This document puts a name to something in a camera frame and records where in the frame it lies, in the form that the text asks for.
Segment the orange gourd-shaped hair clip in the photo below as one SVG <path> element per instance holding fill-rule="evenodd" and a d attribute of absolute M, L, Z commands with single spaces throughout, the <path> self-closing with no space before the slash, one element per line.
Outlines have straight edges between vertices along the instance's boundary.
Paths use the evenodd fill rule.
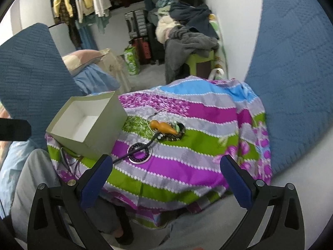
<path fill-rule="evenodd" d="M 157 120 L 152 120 L 150 122 L 150 128 L 152 130 L 157 130 L 162 134 L 178 134 L 178 132 L 171 125 L 165 122 L 158 122 Z"/>

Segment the blue quilted pillow left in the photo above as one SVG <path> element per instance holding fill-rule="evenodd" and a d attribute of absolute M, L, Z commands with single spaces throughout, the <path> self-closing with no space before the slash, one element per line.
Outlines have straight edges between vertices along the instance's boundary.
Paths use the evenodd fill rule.
<path fill-rule="evenodd" d="M 81 95 L 46 25 L 33 24 L 1 45 L 1 104 L 11 118 L 29 122 L 36 148 L 47 147 L 48 125 Z"/>

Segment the blue quilted pillow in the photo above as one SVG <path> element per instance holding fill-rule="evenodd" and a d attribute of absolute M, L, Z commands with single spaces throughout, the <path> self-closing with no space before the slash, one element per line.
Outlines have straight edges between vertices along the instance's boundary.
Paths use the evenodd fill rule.
<path fill-rule="evenodd" d="M 48 125 L 81 95 L 46 25 L 33 24 L 1 45 L 1 104 L 11 118 L 29 122 L 36 148 L 47 147 Z"/>
<path fill-rule="evenodd" d="M 317 0 L 263 0 L 245 81 L 265 108 L 279 173 L 332 125 L 332 23 Z"/>

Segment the green cardboard box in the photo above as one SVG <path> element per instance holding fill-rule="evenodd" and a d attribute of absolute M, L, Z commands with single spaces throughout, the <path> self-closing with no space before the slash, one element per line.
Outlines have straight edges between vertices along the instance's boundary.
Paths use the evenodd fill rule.
<path fill-rule="evenodd" d="M 127 117 L 115 91 L 73 96 L 46 133 L 75 154 L 97 160 L 111 153 Z"/>

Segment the pink cream pillow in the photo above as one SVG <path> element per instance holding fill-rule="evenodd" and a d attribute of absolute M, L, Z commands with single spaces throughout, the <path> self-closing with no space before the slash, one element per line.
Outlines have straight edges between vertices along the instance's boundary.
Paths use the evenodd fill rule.
<path fill-rule="evenodd" d="M 86 66 L 96 64 L 103 58 L 103 54 L 97 50 L 77 50 L 68 55 L 62 56 L 71 76 L 78 75 Z"/>

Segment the light blue bedsheet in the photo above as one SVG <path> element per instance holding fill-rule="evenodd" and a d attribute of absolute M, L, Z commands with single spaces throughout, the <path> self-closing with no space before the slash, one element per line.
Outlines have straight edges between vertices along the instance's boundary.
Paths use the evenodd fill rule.
<path fill-rule="evenodd" d="M 80 73 L 75 75 L 74 81 L 84 95 L 117 91 L 120 88 L 118 80 L 96 64 L 84 67 Z"/>

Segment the colourful floral striped cloth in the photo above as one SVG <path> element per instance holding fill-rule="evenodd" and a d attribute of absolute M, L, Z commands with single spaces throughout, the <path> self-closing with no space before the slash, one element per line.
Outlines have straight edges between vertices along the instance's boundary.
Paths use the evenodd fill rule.
<path fill-rule="evenodd" d="M 117 162 L 103 186 L 101 197 L 126 207 L 139 224 L 162 228 L 176 210 L 198 213 L 220 199 L 229 187 L 220 170 L 225 155 L 254 179 L 271 181 L 265 109 L 248 84 L 191 76 L 119 100 L 128 117 L 114 159 L 159 133 L 150 128 L 152 120 L 178 132 Z"/>

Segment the green shopping bag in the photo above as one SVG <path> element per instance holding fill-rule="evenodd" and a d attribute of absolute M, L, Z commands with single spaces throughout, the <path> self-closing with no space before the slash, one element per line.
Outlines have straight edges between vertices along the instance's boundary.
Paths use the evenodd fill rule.
<path fill-rule="evenodd" d="M 136 47 L 128 46 L 124 50 L 124 59 L 128 67 L 128 72 L 130 75 L 138 75 L 140 73 L 140 63 L 137 54 Z"/>

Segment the blue quilted pillow right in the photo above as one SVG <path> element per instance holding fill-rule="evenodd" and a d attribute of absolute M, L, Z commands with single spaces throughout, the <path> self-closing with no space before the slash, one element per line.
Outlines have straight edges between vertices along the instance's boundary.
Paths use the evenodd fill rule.
<path fill-rule="evenodd" d="M 263 0 L 245 81 L 265 108 L 279 173 L 332 125 L 332 23 L 317 0 Z"/>

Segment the dark grey suitcase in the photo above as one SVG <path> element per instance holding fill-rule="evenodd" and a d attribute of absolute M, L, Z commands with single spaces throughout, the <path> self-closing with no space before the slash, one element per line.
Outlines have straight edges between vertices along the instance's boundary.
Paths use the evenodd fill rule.
<path fill-rule="evenodd" d="M 146 37 L 147 31 L 147 11 L 144 9 L 134 10 L 125 14 L 125 21 L 128 27 L 130 39 Z"/>

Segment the grey blanket on stool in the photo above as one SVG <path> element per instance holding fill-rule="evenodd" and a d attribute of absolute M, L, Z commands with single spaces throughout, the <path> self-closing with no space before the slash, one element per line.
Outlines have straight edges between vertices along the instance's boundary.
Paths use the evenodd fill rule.
<path fill-rule="evenodd" d="M 165 82 L 172 83 L 180 73 L 180 67 L 190 54 L 209 57 L 211 50 L 219 47 L 218 40 L 200 32 L 192 32 L 184 25 L 176 25 L 170 30 L 165 43 Z"/>

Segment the green plastic stool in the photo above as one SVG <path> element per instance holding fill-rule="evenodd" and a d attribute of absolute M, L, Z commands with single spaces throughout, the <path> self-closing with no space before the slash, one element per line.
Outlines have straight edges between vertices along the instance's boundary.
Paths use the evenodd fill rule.
<path fill-rule="evenodd" d="M 211 70 L 214 68 L 215 53 L 213 50 L 209 52 L 208 57 L 202 57 L 198 54 L 190 54 L 185 64 L 189 66 L 191 76 L 208 79 Z"/>

